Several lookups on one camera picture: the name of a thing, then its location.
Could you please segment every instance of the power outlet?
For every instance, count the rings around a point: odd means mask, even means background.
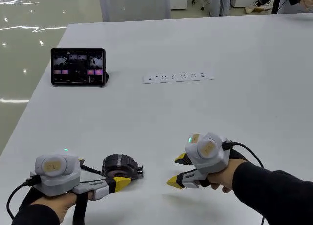
[[[160,76],[160,79],[161,79],[161,82],[168,82],[166,74],[163,74],[162,76]]]
[[[180,78],[181,78],[182,81],[185,81],[187,79],[187,73],[185,73],[185,72],[181,73],[180,74]]]
[[[169,74],[151,74],[143,77],[143,83],[166,83],[213,80],[214,77],[205,72],[182,72]]]

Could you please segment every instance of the fingers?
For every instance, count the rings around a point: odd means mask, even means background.
[[[213,184],[211,185],[211,187],[212,187],[213,190],[218,189],[219,186],[220,186],[220,185],[217,184],[217,183],[213,183]],[[224,192],[224,193],[228,193],[228,192],[230,192],[230,191],[231,191],[231,189],[229,189],[229,188],[227,188],[227,187],[223,187],[223,188],[222,188],[222,192]]]
[[[212,189],[213,190],[216,190],[216,189],[218,189],[219,188],[219,184],[217,184],[217,183],[213,183],[212,185],[211,185],[211,187],[212,187]]]
[[[231,191],[231,189],[229,189],[229,188],[227,188],[227,187],[223,187],[223,188],[222,188],[222,191],[223,191],[224,193],[228,193],[228,192]]]
[[[88,192],[88,200],[91,200],[93,198],[93,192]]]

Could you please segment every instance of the white table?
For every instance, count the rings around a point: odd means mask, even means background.
[[[59,47],[105,48],[110,80],[53,87],[47,66],[0,158],[2,224],[35,157],[64,147],[90,167],[124,153],[145,168],[143,180],[90,202],[87,225],[259,224],[233,193],[166,181],[190,169],[173,163],[189,133],[208,131],[246,144],[271,170],[313,180],[312,28],[313,14],[70,25]],[[142,84],[149,72],[193,70],[215,80]],[[26,192],[12,200],[14,213]]]

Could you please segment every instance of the gray pants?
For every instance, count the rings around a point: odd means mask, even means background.
[[[210,16],[228,16],[230,0],[210,0]]]

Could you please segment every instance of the shoe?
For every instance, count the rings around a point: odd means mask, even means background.
[[[269,1],[268,3],[265,3],[264,5],[258,6],[254,9],[255,12],[262,12],[262,11],[269,11],[273,8],[274,0]]]
[[[250,14],[254,11],[255,8],[257,8],[259,5],[259,1],[255,1],[251,6],[245,7],[245,12],[247,14]]]

